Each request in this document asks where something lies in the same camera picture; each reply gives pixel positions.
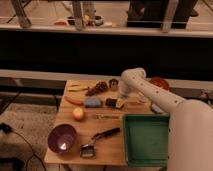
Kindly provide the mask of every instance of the carrot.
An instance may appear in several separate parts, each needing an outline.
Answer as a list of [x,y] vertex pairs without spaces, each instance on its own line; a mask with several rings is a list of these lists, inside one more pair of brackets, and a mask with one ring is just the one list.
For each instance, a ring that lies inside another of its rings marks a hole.
[[68,97],[68,96],[64,96],[64,98],[67,102],[74,104],[74,105],[83,106],[83,104],[84,104],[82,100],[73,99],[73,98]]

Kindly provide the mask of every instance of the dark background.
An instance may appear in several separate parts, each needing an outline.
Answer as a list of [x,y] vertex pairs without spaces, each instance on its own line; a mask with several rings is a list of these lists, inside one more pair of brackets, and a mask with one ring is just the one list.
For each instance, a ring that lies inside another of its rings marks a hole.
[[213,39],[0,31],[0,68],[213,81]]

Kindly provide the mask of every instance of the green tray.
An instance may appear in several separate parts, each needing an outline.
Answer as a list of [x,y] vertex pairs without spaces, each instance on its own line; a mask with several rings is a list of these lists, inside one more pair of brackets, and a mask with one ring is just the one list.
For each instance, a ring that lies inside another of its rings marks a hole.
[[168,125],[167,115],[123,116],[125,155],[129,166],[167,165]]

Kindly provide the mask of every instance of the purple bowl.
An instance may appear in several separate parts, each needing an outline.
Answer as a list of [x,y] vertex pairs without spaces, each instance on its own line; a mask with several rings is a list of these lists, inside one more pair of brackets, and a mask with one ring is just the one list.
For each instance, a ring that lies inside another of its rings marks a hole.
[[75,128],[69,124],[61,124],[56,126],[48,136],[49,148],[58,154],[68,152],[75,144],[77,132]]

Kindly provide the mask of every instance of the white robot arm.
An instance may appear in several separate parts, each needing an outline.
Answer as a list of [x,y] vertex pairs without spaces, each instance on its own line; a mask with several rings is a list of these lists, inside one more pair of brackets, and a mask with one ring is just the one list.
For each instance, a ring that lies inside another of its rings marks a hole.
[[186,100],[144,80],[142,68],[125,70],[119,95],[136,89],[170,114],[168,171],[213,171],[213,109]]

